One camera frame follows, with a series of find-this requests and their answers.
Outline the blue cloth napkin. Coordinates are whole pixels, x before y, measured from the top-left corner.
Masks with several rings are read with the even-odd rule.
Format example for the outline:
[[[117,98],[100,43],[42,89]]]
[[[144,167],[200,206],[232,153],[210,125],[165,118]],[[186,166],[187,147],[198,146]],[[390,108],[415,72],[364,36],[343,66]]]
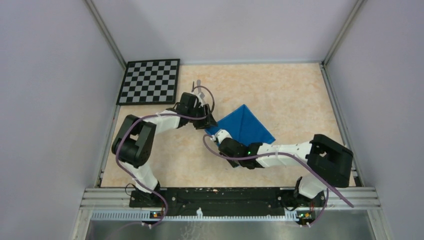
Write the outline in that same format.
[[[272,144],[276,140],[245,104],[218,120],[217,126],[206,128],[205,132],[214,135],[220,130],[226,130],[233,139],[246,146],[252,143]]]

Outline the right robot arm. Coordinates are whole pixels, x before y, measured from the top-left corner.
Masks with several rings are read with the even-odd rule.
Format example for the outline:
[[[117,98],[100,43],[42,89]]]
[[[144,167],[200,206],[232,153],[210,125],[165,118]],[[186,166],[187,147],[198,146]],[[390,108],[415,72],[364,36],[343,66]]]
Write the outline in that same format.
[[[218,146],[219,154],[236,166],[250,170],[304,167],[309,173],[297,180],[293,192],[293,200],[299,206],[307,206],[326,189],[348,206],[354,206],[338,191],[350,184],[354,153],[326,135],[315,134],[312,140],[296,144],[254,142],[244,145],[222,130],[211,139]]]

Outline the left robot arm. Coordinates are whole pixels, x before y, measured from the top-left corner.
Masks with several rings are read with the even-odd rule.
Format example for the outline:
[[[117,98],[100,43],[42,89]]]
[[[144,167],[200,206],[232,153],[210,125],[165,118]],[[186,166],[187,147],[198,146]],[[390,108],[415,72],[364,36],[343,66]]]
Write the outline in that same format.
[[[201,95],[184,92],[179,102],[159,113],[125,117],[111,151],[116,164],[135,181],[135,200],[143,201],[149,207],[161,202],[160,183],[148,163],[155,136],[188,123],[197,130],[215,127],[214,109],[215,104],[205,103]]]

